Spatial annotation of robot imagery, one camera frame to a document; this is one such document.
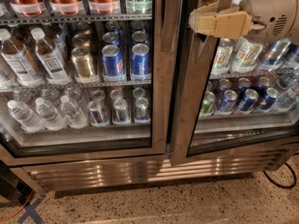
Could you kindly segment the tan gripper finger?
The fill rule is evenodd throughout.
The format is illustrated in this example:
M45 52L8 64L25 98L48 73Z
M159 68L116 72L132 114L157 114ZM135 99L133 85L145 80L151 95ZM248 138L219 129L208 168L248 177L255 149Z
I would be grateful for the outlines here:
M216 3L211 3L206 6L200 7L200 15L201 16L217 16L222 14L230 14L234 12L238 12L240 7L235 4L231 4L227 8L221 8L219 11L216 10Z
M239 38L250 31L260 31L264 25L254 23L245 11L220 14L200 14L193 12L189 18L190 27L197 33L217 38Z

